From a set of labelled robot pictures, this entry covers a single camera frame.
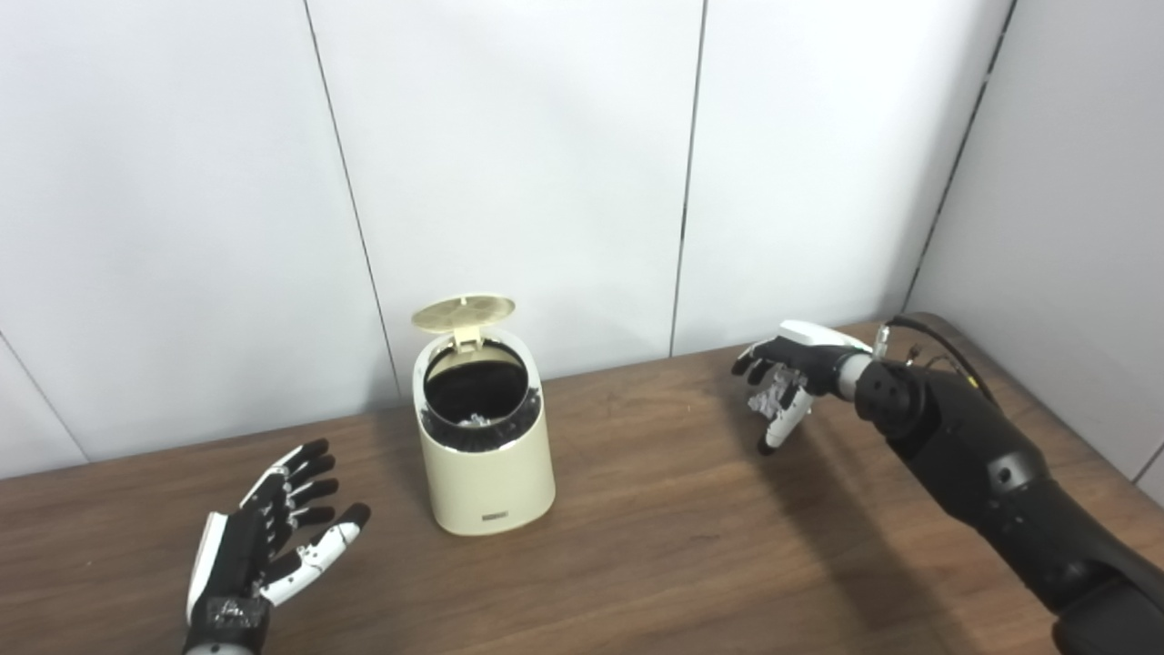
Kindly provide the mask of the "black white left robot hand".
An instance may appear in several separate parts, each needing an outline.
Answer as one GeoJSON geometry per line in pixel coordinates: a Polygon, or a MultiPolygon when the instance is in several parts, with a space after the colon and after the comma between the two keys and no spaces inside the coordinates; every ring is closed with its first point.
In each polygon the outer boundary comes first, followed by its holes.
{"type": "Polygon", "coordinates": [[[327,439],[298,444],[267,467],[237,510],[211,511],[186,600],[184,654],[261,654],[274,608],[315,583],[371,518],[365,503],[338,513],[327,439]]]}

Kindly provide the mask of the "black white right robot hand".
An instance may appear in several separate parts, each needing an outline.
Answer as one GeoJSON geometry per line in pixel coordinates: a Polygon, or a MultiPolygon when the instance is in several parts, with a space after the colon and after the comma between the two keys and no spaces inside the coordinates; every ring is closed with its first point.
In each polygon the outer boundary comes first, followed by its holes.
{"type": "Polygon", "coordinates": [[[751,386],[768,380],[748,398],[748,410],[768,419],[759,453],[778,451],[811,413],[816,398],[852,401],[857,382],[873,359],[873,348],[864,341],[795,319],[781,322],[773,339],[745,348],[733,361],[732,376],[751,386]]]}

